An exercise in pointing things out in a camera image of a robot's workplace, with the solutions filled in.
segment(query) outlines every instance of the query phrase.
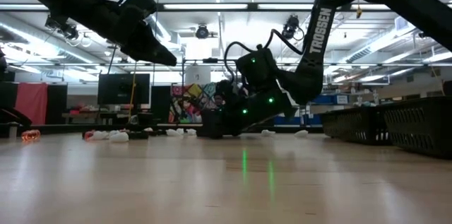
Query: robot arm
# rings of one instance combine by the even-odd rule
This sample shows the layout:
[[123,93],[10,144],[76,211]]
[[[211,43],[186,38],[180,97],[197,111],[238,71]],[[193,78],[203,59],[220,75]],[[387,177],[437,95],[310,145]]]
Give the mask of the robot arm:
[[156,12],[154,0],[38,0],[50,10],[53,25],[64,32],[74,19],[100,36],[118,44],[135,60],[175,66],[176,57],[154,37],[144,21]]
[[[303,57],[295,72],[278,70],[276,77],[300,105],[321,93],[323,56],[333,24],[336,8],[354,0],[315,0],[311,12]],[[414,26],[452,51],[452,9],[439,0],[365,0],[385,4]]]

